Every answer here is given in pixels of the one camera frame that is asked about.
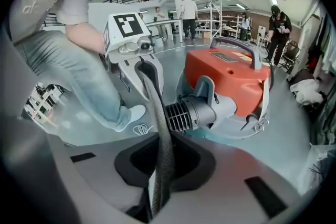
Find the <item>gray floor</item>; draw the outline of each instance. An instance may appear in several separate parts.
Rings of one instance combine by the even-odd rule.
[[[176,98],[176,85],[183,71],[186,52],[190,49],[204,48],[204,41],[171,42],[164,47],[155,48],[155,53],[164,70],[163,101],[170,104]],[[145,104],[135,92],[128,93],[121,81],[112,75],[111,79],[127,106]],[[136,136],[132,129],[137,124],[151,126],[148,112],[136,123],[130,124],[122,133],[103,127],[80,105],[77,98],[67,92],[62,97],[65,105],[56,105],[51,115],[57,125],[47,126],[48,132],[59,135],[65,142],[73,145],[88,145],[125,139]],[[309,151],[309,120],[298,107],[286,82],[286,73],[275,71],[275,84],[270,92],[270,124],[264,132],[245,140],[230,140],[213,136],[205,131],[194,131],[213,141],[241,148],[270,166],[292,185],[298,187],[298,175],[304,166]]]

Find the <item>man's arm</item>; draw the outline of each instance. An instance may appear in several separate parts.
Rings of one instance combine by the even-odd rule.
[[[67,38],[76,45],[104,55],[103,34],[88,24],[90,0],[59,0],[57,19],[65,24]]]
[[[197,19],[198,18],[198,9],[197,9],[197,5],[196,3],[194,2],[194,5],[195,5],[195,18]]]
[[[184,9],[185,9],[184,4],[181,4],[180,19],[183,18]]]
[[[271,16],[271,17],[269,17],[269,27],[268,27],[268,34],[267,34],[267,39],[268,40],[272,39],[273,33],[274,33],[274,23],[273,23],[273,19],[272,19],[272,16]]]
[[[285,29],[284,32],[286,34],[289,34],[290,32],[292,32],[292,23],[291,23],[291,21],[290,21],[290,19],[287,15],[286,15],[285,27],[286,27],[286,29]]]

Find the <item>white shelf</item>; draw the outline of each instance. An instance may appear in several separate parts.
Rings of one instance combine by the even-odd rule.
[[[201,8],[201,9],[199,9],[198,11],[199,12],[207,12],[207,11],[209,11],[210,10],[210,8]]]
[[[210,29],[196,29],[196,31],[210,32]]]
[[[215,23],[219,23],[219,20],[196,20],[195,22],[199,22],[199,23],[202,23],[202,22],[215,22]]]

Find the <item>black strap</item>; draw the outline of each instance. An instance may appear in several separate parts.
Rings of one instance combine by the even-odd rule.
[[[5,27],[5,31],[7,32],[9,39],[12,41],[12,35],[10,31],[11,29],[9,27],[9,13],[10,13],[10,10],[6,14],[4,21],[2,22],[2,25]]]

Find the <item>man in white shirt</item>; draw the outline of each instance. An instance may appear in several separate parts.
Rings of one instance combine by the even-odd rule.
[[[197,6],[192,0],[183,0],[181,3],[181,15],[180,19],[183,20],[183,31],[185,39],[189,39],[188,28],[191,29],[191,39],[195,40],[196,25],[195,21],[197,18]]]
[[[75,93],[105,127],[116,132],[138,120],[145,107],[127,109],[106,73],[103,35],[88,23],[90,0],[14,0],[8,14],[12,42],[40,82],[58,84]],[[50,9],[65,25],[61,31],[40,27]]]

